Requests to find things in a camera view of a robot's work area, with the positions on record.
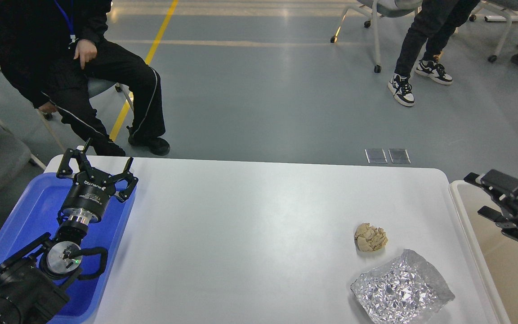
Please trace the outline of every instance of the yellow floor line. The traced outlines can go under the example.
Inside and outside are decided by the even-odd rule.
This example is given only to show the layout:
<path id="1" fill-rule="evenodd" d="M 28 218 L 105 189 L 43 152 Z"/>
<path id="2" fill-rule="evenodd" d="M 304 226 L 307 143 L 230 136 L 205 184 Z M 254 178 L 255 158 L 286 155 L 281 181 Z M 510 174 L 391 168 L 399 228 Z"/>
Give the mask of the yellow floor line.
<path id="1" fill-rule="evenodd" d="M 149 49 L 149 53 L 147 54 L 147 57 L 145 58 L 145 63 L 147 63 L 147 64 L 151 63 L 153 56 L 155 55 L 155 51 L 157 50 L 157 47 L 161 43 L 161 39 L 163 38 L 165 29 L 167 29 L 167 25 L 169 25 L 171 16 L 173 16 L 173 12 L 175 11 L 175 8 L 177 7 L 177 2 L 179 2 L 179 0 L 173 0 L 173 3 L 169 7 L 169 10 L 167 11 L 167 16 L 165 16 L 163 24 L 161 24 L 159 31 L 157 31 L 157 35 L 156 35 L 155 39 L 153 40 L 152 46 Z M 111 132 L 109 133 L 109 138 L 111 138 L 112 141 L 115 141 L 115 139 L 117 139 L 117 135 L 119 135 L 119 131 L 121 130 L 123 121 L 125 121 L 127 112 L 129 112 L 129 103 L 126 101 L 125 104 L 123 105 L 123 107 L 121 107 L 121 112 L 119 112 L 119 116 L 117 117 L 117 120 L 115 121 L 115 125 L 113 125 L 113 129 L 111 129 Z"/>

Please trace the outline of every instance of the blue tray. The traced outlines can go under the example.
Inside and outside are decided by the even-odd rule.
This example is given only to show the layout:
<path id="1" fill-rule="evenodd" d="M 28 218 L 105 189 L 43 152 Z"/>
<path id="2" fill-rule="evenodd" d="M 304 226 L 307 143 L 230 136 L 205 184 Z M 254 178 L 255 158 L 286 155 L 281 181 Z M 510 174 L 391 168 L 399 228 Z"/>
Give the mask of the blue tray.
<path id="1" fill-rule="evenodd" d="M 54 236 L 59 227 L 57 211 L 71 185 L 71 179 L 58 179 L 53 173 L 41 174 L 29 183 L 0 230 L 0 263 L 41 234 L 49 232 L 51 237 Z M 126 184 L 122 182 L 120 185 L 118 184 L 118 189 L 123 189 Z M 125 203 L 119 203 L 115 197 L 111 197 L 103 220 L 89 224 L 89 233 L 82 242 L 82 248 L 107 248 L 109 257 L 105 273 L 97 279 L 75 281 L 67 289 L 70 301 L 49 323 L 80 324 L 95 312 L 105 290 L 134 200 L 135 191 Z M 84 274 L 95 272 L 99 267 L 99 256 L 85 256 L 81 266 Z"/>

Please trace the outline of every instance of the crumpled aluminum foil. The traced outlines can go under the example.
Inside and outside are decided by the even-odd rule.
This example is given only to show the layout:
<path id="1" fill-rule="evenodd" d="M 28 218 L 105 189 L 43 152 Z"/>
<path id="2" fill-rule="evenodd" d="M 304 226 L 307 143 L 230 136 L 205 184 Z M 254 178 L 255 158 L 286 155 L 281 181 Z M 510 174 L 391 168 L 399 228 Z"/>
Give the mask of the crumpled aluminum foil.
<path id="1" fill-rule="evenodd" d="M 425 324 L 455 299 L 437 269 L 413 250 L 362 273 L 351 291 L 376 324 Z"/>

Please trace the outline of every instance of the robotic arm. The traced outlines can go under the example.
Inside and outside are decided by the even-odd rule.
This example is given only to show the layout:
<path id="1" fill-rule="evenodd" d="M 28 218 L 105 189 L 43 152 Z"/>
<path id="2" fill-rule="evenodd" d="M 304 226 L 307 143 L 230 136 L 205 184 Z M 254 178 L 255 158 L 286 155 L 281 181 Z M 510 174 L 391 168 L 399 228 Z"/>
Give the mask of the robotic arm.
<path id="1" fill-rule="evenodd" d="M 484 175 L 470 173 L 465 182 L 483 189 L 493 202 L 501 207 L 501 212 L 483 206 L 479 215 L 495 222 L 501 233 L 518 242 L 518 179 L 497 170 Z"/>
<path id="2" fill-rule="evenodd" d="M 42 234 L 0 264 L 0 324 L 45 324 L 70 300 L 66 289 L 76 281 L 94 279 L 105 271 L 107 249 L 81 248 L 89 224 L 101 221 L 109 198 L 126 201 L 138 182 L 130 172 L 130 157 L 121 174 L 111 175 L 91 166 L 83 150 L 68 149 L 61 160 L 58 178 L 71 178 L 73 185 L 58 211 L 59 228 L 54 238 Z M 74 158 L 80 172 L 73 174 L 69 166 Z M 127 181 L 117 191 L 115 184 Z M 84 256 L 99 254 L 99 269 L 82 274 Z M 64 279 L 56 285 L 54 280 Z"/>

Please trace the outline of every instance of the blue lanyard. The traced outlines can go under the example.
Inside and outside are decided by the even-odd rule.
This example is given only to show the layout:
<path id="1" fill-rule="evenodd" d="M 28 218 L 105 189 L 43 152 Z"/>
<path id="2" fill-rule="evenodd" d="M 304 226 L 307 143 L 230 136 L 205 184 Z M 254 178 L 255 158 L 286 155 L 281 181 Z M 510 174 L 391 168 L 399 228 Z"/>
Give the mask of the blue lanyard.
<path id="1" fill-rule="evenodd" d="M 57 8 L 59 8 L 59 11 L 61 12 L 61 14 L 63 14 L 63 18 L 65 19 L 65 22 L 67 23 L 67 27 L 69 28 L 71 44 L 74 44 L 76 42 L 76 32 L 75 32 L 75 29 L 73 28 L 73 0 L 71 0 L 71 17 L 67 16 L 67 13 L 65 13 L 65 10 L 63 10 L 63 8 L 61 8 L 61 6 L 58 4 L 57 0 L 53 0 L 53 1 L 55 1 L 55 4 L 56 4 Z"/>

